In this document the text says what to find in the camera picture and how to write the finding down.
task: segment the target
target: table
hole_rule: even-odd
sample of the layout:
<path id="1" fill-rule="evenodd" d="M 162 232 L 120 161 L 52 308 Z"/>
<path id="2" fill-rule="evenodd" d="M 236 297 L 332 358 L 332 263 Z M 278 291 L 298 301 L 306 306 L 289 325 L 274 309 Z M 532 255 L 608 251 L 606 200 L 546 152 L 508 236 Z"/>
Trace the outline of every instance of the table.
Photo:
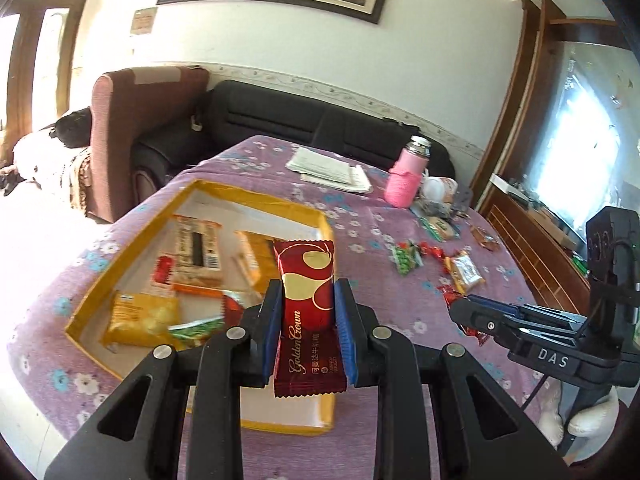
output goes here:
<path id="1" fill-rule="evenodd" d="M 396 271 L 390 253 L 393 243 L 409 238 L 436 242 L 409 211 L 395 209 L 384 201 L 387 173 L 365 167 L 374 187 L 369 195 L 306 184 L 284 166 L 297 147 L 271 137 L 252 137 L 182 172 L 91 243 L 29 309 L 8 345 L 10 361 L 36 407 L 63 436 L 71 437 L 118 383 L 66 338 L 63 331 L 68 318 L 113 256 L 194 179 L 268 193 L 324 211 L 334 229 L 338 276 L 350 280 L 355 299 L 373 307 L 380 323 L 434 348 L 449 342 L 464 344 L 517 403 L 526 400 L 540 375 L 510 362 L 506 350 L 492 340 L 480 348 L 476 339 L 464 336 L 450 321 L 438 290 L 448 278 L 435 259 L 425 258 L 424 267 L 407 277 Z M 474 211 L 469 216 L 468 221 L 458 223 L 462 231 L 459 240 L 437 245 L 446 253 L 462 248 L 470 251 L 486 279 L 474 293 L 499 301 L 532 303 L 533 297 L 509 252 L 504 247 L 496 253 L 481 248 L 468 225 L 483 227 L 492 234 L 494 230 Z M 429 409 L 427 395 L 425 403 Z M 537 420 L 537 402 L 531 403 L 527 414 Z M 377 391 L 350 389 L 337 396 L 335 427 L 325 435 L 302 437 L 242 430 L 245 478 L 370 479 L 376 420 Z M 428 417 L 428 421 L 433 445 L 433 419 Z M 186 431 L 189 426 L 187 416 Z M 187 440 L 183 439 L 183 453 Z M 434 453 L 432 464 L 437 467 Z"/>

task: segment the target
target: black sofa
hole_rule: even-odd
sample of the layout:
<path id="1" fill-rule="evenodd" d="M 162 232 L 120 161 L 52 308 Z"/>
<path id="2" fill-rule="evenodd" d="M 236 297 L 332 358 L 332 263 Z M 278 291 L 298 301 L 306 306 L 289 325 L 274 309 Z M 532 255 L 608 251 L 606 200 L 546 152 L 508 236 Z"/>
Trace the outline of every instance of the black sofa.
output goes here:
<path id="1" fill-rule="evenodd" d="M 134 173 L 146 174 L 159 189 L 190 165 L 256 135 L 329 150 L 386 171 L 410 137 L 421 134 L 416 126 L 232 80 L 204 94 L 194 115 L 200 131 L 184 117 L 142 134 L 131 150 Z M 430 174 L 455 179 L 449 152 L 430 141 Z"/>

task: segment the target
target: floor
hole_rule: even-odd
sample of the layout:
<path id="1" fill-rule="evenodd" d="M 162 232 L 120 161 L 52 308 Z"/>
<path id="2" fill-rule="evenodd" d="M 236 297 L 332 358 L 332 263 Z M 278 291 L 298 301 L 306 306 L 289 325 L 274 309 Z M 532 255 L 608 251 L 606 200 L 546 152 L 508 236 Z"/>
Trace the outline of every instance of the floor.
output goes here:
<path id="1" fill-rule="evenodd" d="M 0 195 L 0 247 L 9 256 L 0 258 L 0 434 L 38 480 L 65 440 L 15 379 L 6 343 L 25 309 L 107 227 L 30 182 Z"/>

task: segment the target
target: yellow tray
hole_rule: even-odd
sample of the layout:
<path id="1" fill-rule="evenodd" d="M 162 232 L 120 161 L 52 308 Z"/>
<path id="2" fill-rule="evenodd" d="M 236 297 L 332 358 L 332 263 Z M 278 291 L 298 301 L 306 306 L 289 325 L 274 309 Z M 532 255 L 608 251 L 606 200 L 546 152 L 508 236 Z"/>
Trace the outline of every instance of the yellow tray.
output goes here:
<path id="1" fill-rule="evenodd" d="M 246 283 L 232 261 L 237 241 L 233 231 L 247 230 L 284 239 L 333 240 L 333 232 L 322 212 L 274 196 L 235 186 L 196 180 L 181 190 L 110 262 L 82 299 L 69 320 L 65 333 L 78 348 L 114 377 L 122 380 L 149 353 L 149 348 L 119 345 L 117 352 L 106 349 L 100 339 L 110 315 L 114 290 L 139 292 L 151 275 L 158 252 L 172 246 L 172 215 L 183 214 L 213 220 L 223 225 L 220 244 L 225 271 L 223 288 L 243 290 Z M 183 315 L 214 315 L 215 300 L 188 296 Z M 277 433 L 316 435 L 334 425 L 335 397 L 323 396 L 276 399 L 273 378 L 258 390 L 241 388 L 242 426 Z"/>

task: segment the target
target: pink thermos bottle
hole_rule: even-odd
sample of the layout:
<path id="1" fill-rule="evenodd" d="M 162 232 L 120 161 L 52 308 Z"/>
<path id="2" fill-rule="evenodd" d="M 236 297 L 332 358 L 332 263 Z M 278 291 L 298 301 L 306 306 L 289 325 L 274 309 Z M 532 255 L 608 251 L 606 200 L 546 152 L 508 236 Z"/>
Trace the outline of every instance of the pink thermos bottle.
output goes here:
<path id="1" fill-rule="evenodd" d="M 422 183 L 422 174 L 429 163 L 431 143 L 421 136 L 413 136 L 400 158 L 389 170 L 385 200 L 394 207 L 409 207 Z"/>

